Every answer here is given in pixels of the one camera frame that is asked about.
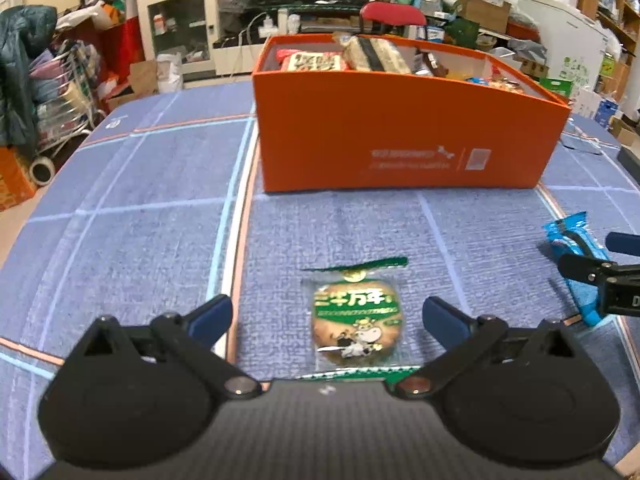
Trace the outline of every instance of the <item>white refrigerator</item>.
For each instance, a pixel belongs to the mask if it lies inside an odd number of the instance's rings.
[[[518,0],[518,8],[538,22],[548,77],[573,81],[572,97],[580,88],[593,91],[607,46],[594,21],[553,0]]]

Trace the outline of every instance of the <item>cardboard box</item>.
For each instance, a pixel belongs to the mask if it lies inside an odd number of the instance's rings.
[[[623,146],[633,146],[635,142],[640,142],[640,137],[627,126],[622,119],[617,117],[611,120],[611,135],[613,135]]]
[[[573,81],[565,81],[564,79],[551,79],[547,77],[540,78],[540,86],[551,90],[554,94],[561,95],[562,97],[571,97],[571,90],[574,86]]]
[[[456,12],[459,16],[471,22],[476,22],[480,27],[505,33],[511,4],[503,2],[496,5],[494,0],[458,0]]]
[[[540,65],[540,63],[536,63],[535,61],[524,59],[522,57],[514,57],[513,59],[521,61],[522,65],[520,67],[520,71],[532,78],[544,79],[549,73],[549,67],[547,65]]]
[[[132,63],[129,69],[127,82],[114,88],[105,97],[110,112],[124,103],[158,93],[158,63],[156,61]]]
[[[490,78],[495,70],[525,93],[411,74],[281,72],[278,49],[337,45],[330,34],[272,36],[252,77],[267,192],[537,185],[570,113],[556,94],[484,52],[387,39],[406,62],[416,48],[429,50],[450,74]],[[393,96],[402,96],[400,107]],[[426,120],[425,106],[437,110]]]
[[[29,163],[16,148],[0,148],[0,211],[30,199],[38,189],[29,177]]]

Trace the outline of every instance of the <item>glass cabinet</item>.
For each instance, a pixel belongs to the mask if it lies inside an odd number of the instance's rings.
[[[212,45],[218,40],[216,0],[138,0],[145,59],[180,54],[183,74],[215,69]]]

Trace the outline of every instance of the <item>red chair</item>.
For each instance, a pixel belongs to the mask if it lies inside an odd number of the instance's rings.
[[[364,20],[402,27],[416,25],[426,27],[427,19],[420,9],[411,5],[390,4],[387,2],[369,2],[360,9],[360,33],[364,33]]]

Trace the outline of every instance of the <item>orange box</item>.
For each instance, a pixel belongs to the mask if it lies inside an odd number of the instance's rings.
[[[0,211],[30,199],[38,189],[29,167],[15,148],[0,148]]]
[[[410,66],[418,47],[458,79],[490,77],[496,67],[528,95],[448,78],[280,72],[279,48],[341,48],[329,34],[272,37],[253,73],[264,189],[534,187],[569,107],[484,52],[393,42]]]

